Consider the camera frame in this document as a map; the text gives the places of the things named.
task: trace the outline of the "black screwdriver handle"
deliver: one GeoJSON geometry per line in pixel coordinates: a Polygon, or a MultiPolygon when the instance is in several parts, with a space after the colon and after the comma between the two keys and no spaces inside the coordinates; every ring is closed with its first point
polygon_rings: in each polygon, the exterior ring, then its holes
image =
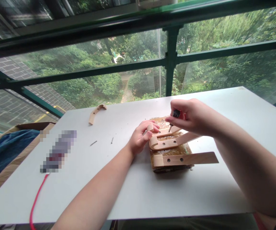
{"type": "Polygon", "coordinates": [[[180,111],[179,111],[179,110],[174,110],[172,116],[173,116],[173,117],[176,117],[176,118],[179,118],[179,116],[180,116],[180,111]]]}

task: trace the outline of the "cardboard box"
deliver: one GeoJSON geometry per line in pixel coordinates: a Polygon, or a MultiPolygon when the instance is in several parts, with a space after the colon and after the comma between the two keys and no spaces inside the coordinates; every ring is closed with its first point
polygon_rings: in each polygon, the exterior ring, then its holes
{"type": "Polygon", "coordinates": [[[38,122],[38,123],[27,123],[16,125],[11,129],[4,132],[0,135],[0,139],[2,136],[13,133],[16,131],[20,131],[23,129],[35,129],[41,132],[10,164],[5,167],[5,169],[0,173],[0,187],[3,183],[12,175],[12,173],[16,170],[16,168],[23,162],[23,160],[29,155],[29,153],[37,146],[40,142],[40,139],[45,137],[47,131],[51,130],[54,127],[55,123],[53,122],[38,122]]]}

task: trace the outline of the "wooden chair part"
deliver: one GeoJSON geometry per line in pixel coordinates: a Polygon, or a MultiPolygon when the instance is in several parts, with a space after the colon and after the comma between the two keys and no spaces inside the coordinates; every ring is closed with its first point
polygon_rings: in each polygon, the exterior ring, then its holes
{"type": "Polygon", "coordinates": [[[153,132],[153,137],[163,137],[163,136],[169,136],[169,135],[173,135],[174,133],[178,132],[179,130],[181,130],[181,128],[178,128],[176,126],[172,126],[170,132],[169,132],[169,129],[166,128],[166,129],[160,129],[158,133],[155,133],[154,132],[154,128],[153,128],[153,124],[149,124],[147,126],[147,131],[151,131],[153,132]]]}
{"type": "Polygon", "coordinates": [[[177,147],[179,145],[185,144],[199,137],[201,136],[188,132],[174,139],[158,141],[157,136],[152,136],[150,139],[150,148],[152,150],[169,149],[169,148],[173,148],[173,147],[177,147]]]}
{"type": "Polygon", "coordinates": [[[186,155],[163,156],[161,154],[153,156],[154,167],[173,165],[197,165],[219,163],[214,152],[194,153],[186,155]]]}
{"type": "Polygon", "coordinates": [[[98,111],[103,108],[104,110],[107,109],[107,106],[104,105],[104,104],[100,104],[99,106],[97,106],[93,111],[92,113],[90,114],[90,118],[89,118],[89,124],[90,125],[93,125],[94,124],[94,118],[95,118],[95,115],[98,113],[98,111]]]}

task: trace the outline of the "white table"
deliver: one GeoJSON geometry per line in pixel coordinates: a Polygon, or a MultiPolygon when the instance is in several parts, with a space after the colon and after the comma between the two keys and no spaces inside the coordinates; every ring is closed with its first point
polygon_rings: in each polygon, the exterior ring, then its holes
{"type": "MultiPolygon", "coordinates": [[[[198,98],[240,125],[276,156],[276,108],[243,87],[108,105],[96,115],[93,126],[88,124],[93,108],[68,111],[0,188],[0,224],[28,223],[44,178],[40,164],[62,130],[77,130],[77,140],[62,170],[51,173],[44,184],[34,212],[35,223],[55,222],[84,185],[127,143],[139,123],[168,115],[170,101],[176,98],[198,98]]],[[[202,137],[190,147],[193,153],[214,151],[219,163],[156,175],[146,147],[134,160],[108,219],[252,212],[214,140],[202,137]]]]}

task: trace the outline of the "green metal frame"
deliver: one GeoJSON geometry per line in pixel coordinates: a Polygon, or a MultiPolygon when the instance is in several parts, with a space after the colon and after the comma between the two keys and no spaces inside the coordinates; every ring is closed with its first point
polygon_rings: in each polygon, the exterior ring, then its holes
{"type": "Polygon", "coordinates": [[[17,86],[10,86],[8,87],[9,83],[11,81],[14,81],[12,78],[8,77],[6,74],[0,71],[0,85],[3,85],[4,88],[11,89],[14,92],[22,95],[26,99],[30,100],[34,104],[40,106],[42,109],[45,109],[49,111],[51,114],[55,115],[58,118],[61,118],[63,113],[61,113],[59,110],[52,107],[50,104],[48,104],[46,101],[42,100],[32,92],[30,92],[25,87],[17,87],[17,86]]]}
{"type": "Polygon", "coordinates": [[[163,30],[167,31],[168,37],[165,58],[114,65],[74,73],[30,78],[20,81],[11,79],[0,71],[0,89],[11,89],[60,118],[63,115],[60,111],[31,93],[24,86],[164,66],[167,70],[166,96],[171,96],[173,73],[177,64],[276,49],[276,40],[274,40],[199,53],[177,55],[177,36],[184,23],[275,6],[276,1],[270,0],[194,0],[140,11],[134,14],[103,19],[93,23],[80,24],[76,27],[64,28],[62,30],[53,30],[45,33],[2,40],[0,41],[0,58],[157,28],[164,28],[163,30]]]}

